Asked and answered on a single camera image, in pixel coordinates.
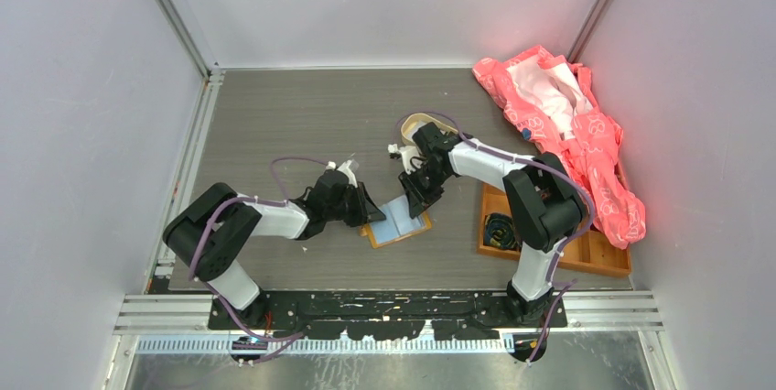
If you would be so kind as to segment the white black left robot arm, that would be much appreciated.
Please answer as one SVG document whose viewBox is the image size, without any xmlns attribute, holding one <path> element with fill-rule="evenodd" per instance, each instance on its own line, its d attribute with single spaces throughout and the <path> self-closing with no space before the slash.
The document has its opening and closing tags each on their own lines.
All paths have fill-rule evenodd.
<svg viewBox="0 0 776 390">
<path fill-rule="evenodd" d="M 237 260 L 250 238 L 307 240 L 330 222 L 362 227 L 385 218 L 352 172 L 327 169 L 301 196 L 283 201 L 249 197 L 215 183 L 167 225 L 162 241 L 191 277 L 224 299 L 235 321 L 253 329 L 264 322 L 268 303 Z"/>
</svg>

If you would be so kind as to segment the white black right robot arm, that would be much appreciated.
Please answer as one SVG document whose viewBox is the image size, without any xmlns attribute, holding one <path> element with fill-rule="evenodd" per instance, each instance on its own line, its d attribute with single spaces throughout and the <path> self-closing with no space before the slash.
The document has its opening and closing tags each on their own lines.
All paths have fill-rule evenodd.
<svg viewBox="0 0 776 390">
<path fill-rule="evenodd" d="M 452 177 L 473 178 L 505 194 L 522 245 L 506 287 L 505 307 L 519 326 L 540 319 L 554 291 L 561 247 L 589 216 L 583 190 L 566 174 L 558 156 L 509 153 L 470 135 L 444 132 L 433 123 L 416 129 L 412 144 L 392 144 L 388 152 L 404 166 L 398 179 L 411 218 L 440 200 Z"/>
</svg>

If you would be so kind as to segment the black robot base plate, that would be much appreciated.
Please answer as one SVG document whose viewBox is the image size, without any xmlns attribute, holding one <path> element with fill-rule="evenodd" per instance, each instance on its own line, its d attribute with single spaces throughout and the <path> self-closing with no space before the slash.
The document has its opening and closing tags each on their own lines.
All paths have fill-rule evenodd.
<svg viewBox="0 0 776 390">
<path fill-rule="evenodd" d="M 527 317 L 507 308 L 498 291 L 269 291 L 259 309 L 239 312 L 251 330 L 277 336 L 303 332 L 310 340 L 413 340 L 424 327 L 436 341 L 495 340 L 503 330 L 563 328 L 561 304 Z"/>
</svg>

